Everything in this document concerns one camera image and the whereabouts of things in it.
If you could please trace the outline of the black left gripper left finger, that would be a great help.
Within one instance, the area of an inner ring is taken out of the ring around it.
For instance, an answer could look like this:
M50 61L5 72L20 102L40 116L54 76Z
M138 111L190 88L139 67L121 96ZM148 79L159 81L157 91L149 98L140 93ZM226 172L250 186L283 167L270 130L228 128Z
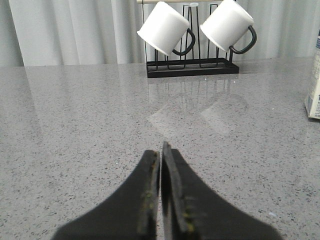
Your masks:
M55 240L155 240L160 154L146 150L125 182L97 207L60 227Z

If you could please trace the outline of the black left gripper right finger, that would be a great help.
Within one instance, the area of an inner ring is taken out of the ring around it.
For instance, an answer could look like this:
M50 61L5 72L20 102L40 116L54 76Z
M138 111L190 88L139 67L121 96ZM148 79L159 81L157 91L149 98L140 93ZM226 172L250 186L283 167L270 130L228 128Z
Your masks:
M164 142L161 198L167 240L280 240L276 229L209 188L181 153Z

